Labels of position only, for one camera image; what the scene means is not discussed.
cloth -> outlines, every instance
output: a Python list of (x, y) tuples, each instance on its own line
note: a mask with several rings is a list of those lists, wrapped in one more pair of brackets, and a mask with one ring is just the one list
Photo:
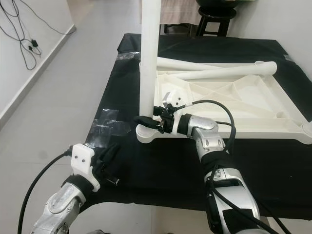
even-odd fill
[[(142, 19), (142, 0), (140, 0), (140, 19)], [(199, 25), (201, 16), (196, 0), (162, 0), (160, 24), (190, 23)]]
[[(140, 35), (126, 34), (119, 54), (140, 51)], [(312, 83), (275, 40), (160, 36), (158, 55), (190, 62), (253, 63), (275, 61), (274, 75), (305, 118), (312, 120)], [(138, 142), (133, 117), (139, 113), (138, 54), (115, 62), (99, 104), (118, 109), (118, 121), (130, 123), (126, 137), (112, 136), (121, 145), (110, 165), (120, 179), (117, 188), (102, 186), (82, 210), (101, 202), (121, 202), (205, 210), (203, 171), (191, 139)], [(234, 162), (252, 194), (278, 217), (312, 219), (312, 146), (292, 139), (236, 139)], [(269, 216), (259, 205), (260, 213)]]

wall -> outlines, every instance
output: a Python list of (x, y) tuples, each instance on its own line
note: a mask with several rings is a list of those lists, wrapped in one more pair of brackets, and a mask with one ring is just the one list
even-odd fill
[(277, 40), (312, 80), (311, 9), (311, 0), (243, 2), (228, 36)]
[[(67, 32), (73, 26), (66, 0), (24, 1), (30, 5), (40, 17), (60, 32)], [(6, 11), (13, 14), (11, 0), (2, 0), (1, 3)], [(31, 80), (42, 63), (64, 38), (64, 35), (56, 33), (44, 22), (39, 20), (22, 2), (16, 0), (16, 3), (19, 7), (20, 18), (29, 31), (31, 38), (38, 42), (43, 54), (41, 58), (36, 56), (36, 68), (32, 71), (28, 71), (20, 53), (19, 42), (7, 37), (0, 30), (0, 118), (17, 98), (24, 86)], [(10, 26), (9, 21), (2, 11), (0, 11), (0, 25), (8, 34), (16, 37), (12, 26)], [(27, 60), (29, 60), (29, 66), (32, 66), (33, 61), (29, 55), (27, 55), (27, 52), (25, 52), (25, 55)]]

robotic arm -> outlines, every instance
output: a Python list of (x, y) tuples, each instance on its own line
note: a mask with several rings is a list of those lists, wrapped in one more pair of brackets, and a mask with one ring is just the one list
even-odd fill
[[(176, 127), (177, 133), (195, 140), (198, 157), (205, 174), (207, 218), (212, 232), (216, 234), (269, 233), (246, 218), (246, 216), (251, 217), (261, 223), (257, 203), (227, 152), (226, 145), (218, 133), (217, 122), (210, 118), (185, 114), (177, 123), (174, 112), (179, 108), (173, 105), (178, 103), (168, 101), (174, 99), (172, 94), (168, 93), (163, 100), (165, 107), (154, 107), (154, 115), (160, 116), (160, 121), (148, 117), (136, 117), (135, 121), (157, 129), (161, 133), (171, 133)], [(241, 214), (229, 204), (236, 206)]]
[[(171, 133), (175, 128), (177, 133), (195, 140), (204, 170), (210, 229), (215, 234), (277, 234), (259, 220), (257, 203), (239, 170), (235, 168), (228, 153), (228, 145), (218, 133), (218, 123), (210, 118), (190, 114), (182, 115), (176, 120), (174, 113), (179, 107), (172, 105), (178, 105), (176, 101), (172, 102), (173, 100), (172, 94), (168, 93), (163, 102), (165, 107), (154, 107), (154, 115), (160, 116), (160, 121), (149, 117), (136, 117), (135, 121), (161, 133)], [(215, 101), (206, 102), (222, 106)], [(229, 116), (232, 130), (235, 131), (233, 117), (230, 113)], [(105, 171), (106, 165), (116, 155), (117, 150), (118, 147), (113, 146), (96, 154), (95, 150), (87, 145), (74, 145), (71, 159), (74, 174), (49, 198), (43, 215), (35, 223), (31, 234), (66, 234), (78, 216), (80, 207), (92, 191), (98, 191), (101, 181), (107, 180), (117, 185), (118, 179)]]
[(118, 145), (101, 152), (87, 145), (74, 145), (71, 159), (73, 175), (45, 203), (43, 214), (34, 224), (31, 234), (67, 234), (81, 206), (91, 192), (99, 190), (102, 181), (118, 184), (119, 180), (106, 171), (118, 150)]

white plastic bracket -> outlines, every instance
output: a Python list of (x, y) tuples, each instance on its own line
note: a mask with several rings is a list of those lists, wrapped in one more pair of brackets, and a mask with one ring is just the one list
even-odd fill
[(162, 104), (166, 107), (168, 104), (171, 104), (173, 107), (182, 106), (185, 102), (181, 99), (181, 95), (177, 90), (172, 90), (164, 96)]
[(91, 159), (93, 156), (93, 149), (83, 144), (76, 144), (73, 146), (70, 165), (73, 168), (74, 175), (81, 175), (86, 178), (93, 185), (93, 192), (97, 192), (100, 189), (100, 184), (92, 174)]
[(306, 132), (306, 134), (312, 136), (312, 121), (310, 123), (302, 125), (302, 128)]

floor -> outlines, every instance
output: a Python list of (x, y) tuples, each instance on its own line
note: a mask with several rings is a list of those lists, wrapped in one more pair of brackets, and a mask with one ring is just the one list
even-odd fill
[[(122, 36), (140, 33), (138, 0), (68, 3), (77, 32), (0, 131), (1, 233), (17, 230), (23, 198), (39, 171), (68, 145), (84, 142)], [(38, 182), (26, 208), (24, 234), (71, 173), (69, 163), (69, 158), (57, 162)], [(203, 212), (117, 203), (86, 210), (71, 233), (96, 229), (112, 234), (209, 233)]]

